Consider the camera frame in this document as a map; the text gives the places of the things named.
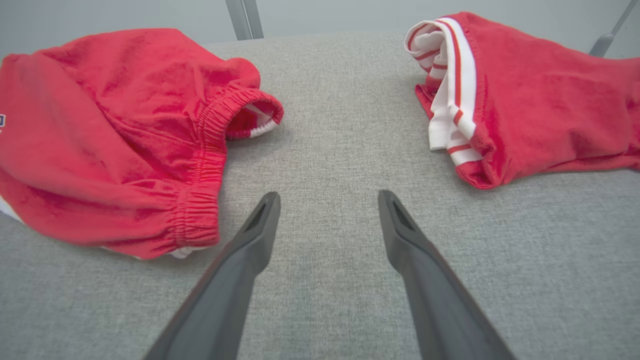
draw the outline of gray table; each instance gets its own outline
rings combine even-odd
[[[388,188],[520,359],[640,357],[640,175],[547,174],[476,190],[429,151],[402,33],[210,46],[282,101],[282,127],[229,144],[220,226],[282,196],[240,359],[417,359],[376,206]],[[137,359],[219,248],[142,262],[0,216],[0,357]]]

